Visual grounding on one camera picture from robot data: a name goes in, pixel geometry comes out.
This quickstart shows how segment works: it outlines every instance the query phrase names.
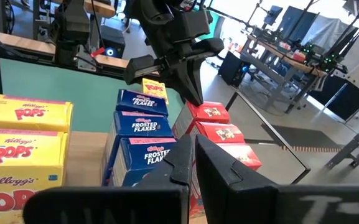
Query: teal table surface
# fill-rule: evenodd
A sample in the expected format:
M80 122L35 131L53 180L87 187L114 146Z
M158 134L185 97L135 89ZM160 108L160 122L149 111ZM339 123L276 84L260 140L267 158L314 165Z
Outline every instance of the teal table surface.
M118 90L141 91L139 84L114 78L7 59L1 59L1 74L4 94L73 102L74 131L108 132ZM167 94L172 126L184 104L175 90Z

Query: blue cereal box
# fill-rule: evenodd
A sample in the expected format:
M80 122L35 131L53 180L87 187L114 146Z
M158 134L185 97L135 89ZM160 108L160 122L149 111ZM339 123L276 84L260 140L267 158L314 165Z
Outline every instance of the blue cereal box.
M118 90L116 110L137 111L147 114L159 114L168 117L165 99L129 90Z
M109 185L133 187L173 148L174 138L122 138Z
M102 159L102 185L107 186L121 138L172 138L163 115L115 111Z

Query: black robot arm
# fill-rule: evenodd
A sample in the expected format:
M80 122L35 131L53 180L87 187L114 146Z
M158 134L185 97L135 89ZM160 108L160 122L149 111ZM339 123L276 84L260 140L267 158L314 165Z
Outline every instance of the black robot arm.
M157 59L151 55L132 58L124 79L126 83L140 82L151 72L151 78L164 82L194 105L203 103L200 67L207 57L216 56L223 49L220 39L196 42L195 38L209 34L212 17L208 11L185 12L182 2L175 0L133 0L126 5L127 17L137 19L146 34Z

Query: yellow cereal box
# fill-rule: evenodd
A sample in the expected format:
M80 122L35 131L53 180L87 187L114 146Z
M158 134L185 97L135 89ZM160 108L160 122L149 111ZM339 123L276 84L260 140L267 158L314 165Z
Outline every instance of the yellow cereal box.
M166 84L143 78L142 91L144 94L164 98L166 100L166 104L168 105Z
M67 133L0 129L0 224L20 224L36 192L64 181Z
M0 95L0 128L70 131L73 104Z

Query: blue light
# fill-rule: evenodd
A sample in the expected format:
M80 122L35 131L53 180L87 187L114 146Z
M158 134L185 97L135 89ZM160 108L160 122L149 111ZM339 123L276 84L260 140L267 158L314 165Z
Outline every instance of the blue light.
M243 68L241 68L242 72L248 72L248 65L244 66Z
M114 56L114 49L112 49L111 47L106 48L105 52L106 52L107 56L110 56L110 57Z

